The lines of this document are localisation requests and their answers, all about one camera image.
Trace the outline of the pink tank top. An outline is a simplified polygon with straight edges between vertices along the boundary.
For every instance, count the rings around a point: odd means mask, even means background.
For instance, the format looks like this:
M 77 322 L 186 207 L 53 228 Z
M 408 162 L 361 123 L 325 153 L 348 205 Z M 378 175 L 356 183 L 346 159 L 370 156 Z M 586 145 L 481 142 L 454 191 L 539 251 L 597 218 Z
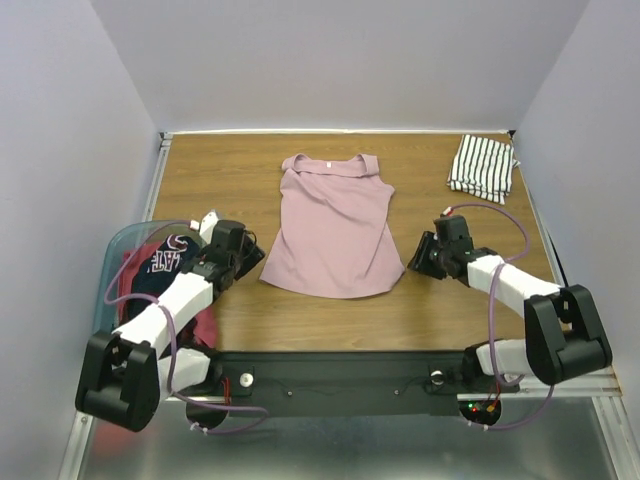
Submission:
M 405 267 L 388 225 L 395 189 L 381 179 L 377 157 L 297 154 L 282 171 L 280 228 L 261 281 L 332 299 L 391 291 Z

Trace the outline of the black white striped tank top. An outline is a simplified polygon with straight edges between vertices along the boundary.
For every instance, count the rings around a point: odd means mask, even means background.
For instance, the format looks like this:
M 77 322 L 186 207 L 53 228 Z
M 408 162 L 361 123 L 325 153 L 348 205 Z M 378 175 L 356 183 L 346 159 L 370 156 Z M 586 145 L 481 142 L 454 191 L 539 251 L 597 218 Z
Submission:
M 504 205 L 512 190 L 513 170 L 518 165 L 510 144 L 463 135 L 446 184 L 453 191 Z

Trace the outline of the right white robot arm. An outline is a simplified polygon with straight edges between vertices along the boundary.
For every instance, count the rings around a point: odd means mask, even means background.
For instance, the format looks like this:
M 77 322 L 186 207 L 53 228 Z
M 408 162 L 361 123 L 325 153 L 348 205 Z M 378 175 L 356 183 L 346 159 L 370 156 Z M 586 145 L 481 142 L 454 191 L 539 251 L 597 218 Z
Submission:
M 591 292 L 560 286 L 506 262 L 497 252 L 474 246 L 466 219 L 442 216 L 425 231 L 408 268 L 437 280 L 452 278 L 489 296 L 489 339 L 465 349 L 463 384 L 482 390 L 495 378 L 507 385 L 533 376 L 553 386 L 609 367 L 613 351 Z M 522 340 L 499 340 L 495 304 L 524 320 Z

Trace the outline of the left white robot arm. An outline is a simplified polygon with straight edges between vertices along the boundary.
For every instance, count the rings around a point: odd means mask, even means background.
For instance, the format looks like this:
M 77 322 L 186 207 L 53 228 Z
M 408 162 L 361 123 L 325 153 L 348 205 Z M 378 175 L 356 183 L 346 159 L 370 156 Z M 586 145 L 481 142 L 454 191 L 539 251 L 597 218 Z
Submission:
M 75 396 L 78 411 L 133 432 L 143 430 L 159 404 L 193 386 L 215 392 L 223 371 L 204 352 L 180 348 L 177 334 L 213 305 L 263 258 L 246 226 L 214 212 L 189 223 L 204 245 L 158 297 L 111 332 L 93 334 L 85 349 Z

